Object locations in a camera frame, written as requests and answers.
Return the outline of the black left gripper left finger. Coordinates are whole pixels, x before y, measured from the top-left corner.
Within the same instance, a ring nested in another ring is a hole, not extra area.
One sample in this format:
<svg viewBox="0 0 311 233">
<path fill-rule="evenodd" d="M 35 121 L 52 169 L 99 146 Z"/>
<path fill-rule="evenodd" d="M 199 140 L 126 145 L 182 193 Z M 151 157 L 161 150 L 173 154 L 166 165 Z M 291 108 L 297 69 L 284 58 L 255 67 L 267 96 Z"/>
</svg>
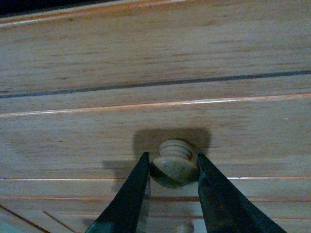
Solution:
<svg viewBox="0 0 311 233">
<path fill-rule="evenodd" d="M 145 233 L 150 207 L 150 154 L 144 152 L 111 203 L 87 233 Z"/>
</svg>

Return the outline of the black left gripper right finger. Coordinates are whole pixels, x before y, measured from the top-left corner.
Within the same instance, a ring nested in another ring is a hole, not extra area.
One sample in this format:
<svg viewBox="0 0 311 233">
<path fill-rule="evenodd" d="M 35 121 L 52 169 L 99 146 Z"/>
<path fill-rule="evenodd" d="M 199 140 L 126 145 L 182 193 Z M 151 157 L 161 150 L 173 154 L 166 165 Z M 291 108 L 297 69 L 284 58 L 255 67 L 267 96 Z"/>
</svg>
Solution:
<svg viewBox="0 0 311 233">
<path fill-rule="evenodd" d="M 197 155 L 198 194 L 208 233 L 284 233 L 203 154 Z"/>
</svg>

